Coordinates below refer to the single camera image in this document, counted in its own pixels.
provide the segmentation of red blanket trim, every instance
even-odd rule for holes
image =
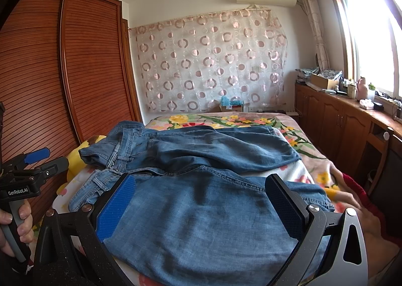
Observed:
[[[385,216],[384,214],[377,208],[376,205],[374,205],[369,197],[367,196],[366,192],[364,191],[364,189],[357,184],[354,179],[346,174],[343,174],[343,180],[345,181],[346,185],[348,187],[350,187],[353,192],[355,192],[357,194],[357,196],[359,197],[361,204],[367,209],[369,210],[369,212],[371,212],[374,216],[376,216],[380,223],[381,223],[381,236],[390,241],[393,242],[395,244],[397,244],[399,247],[402,248],[402,239],[396,238],[396,237],[392,237],[389,236],[386,232],[386,228],[385,228]]]

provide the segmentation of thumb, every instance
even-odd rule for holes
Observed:
[[[13,216],[8,212],[5,212],[0,209],[0,224],[8,225],[13,221]]]

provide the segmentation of yellow plush toy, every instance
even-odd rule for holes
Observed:
[[[57,195],[60,195],[61,191],[63,191],[63,189],[67,186],[67,184],[70,183],[74,179],[74,177],[76,177],[77,174],[86,166],[86,163],[82,161],[78,150],[82,148],[88,148],[91,144],[97,143],[105,137],[106,137],[105,135],[93,136],[92,138],[89,138],[87,141],[81,143],[79,147],[75,148],[68,154],[67,183],[64,183],[57,189],[56,191]]]

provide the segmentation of louvered sliding door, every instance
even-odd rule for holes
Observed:
[[[120,6],[105,0],[65,0],[62,51],[70,107],[83,140],[134,120],[122,64]]]
[[[3,160],[43,147],[51,158],[77,146],[60,81],[61,0],[20,0],[0,30],[0,100],[6,108]],[[31,199],[34,221],[50,207],[63,177]]]

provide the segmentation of blue gripper pad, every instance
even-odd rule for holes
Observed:
[[[24,158],[26,164],[33,164],[35,162],[41,161],[43,159],[49,158],[50,150],[48,148],[43,148],[36,150],[34,152],[27,153]]]
[[[135,193],[135,178],[127,175],[103,207],[96,220],[96,235],[101,242],[113,235],[117,224]]]
[[[300,240],[305,233],[305,222],[303,216],[295,203],[289,198],[286,192],[278,185],[278,182],[271,176],[265,179],[265,193],[277,212],[283,226],[291,238]]]

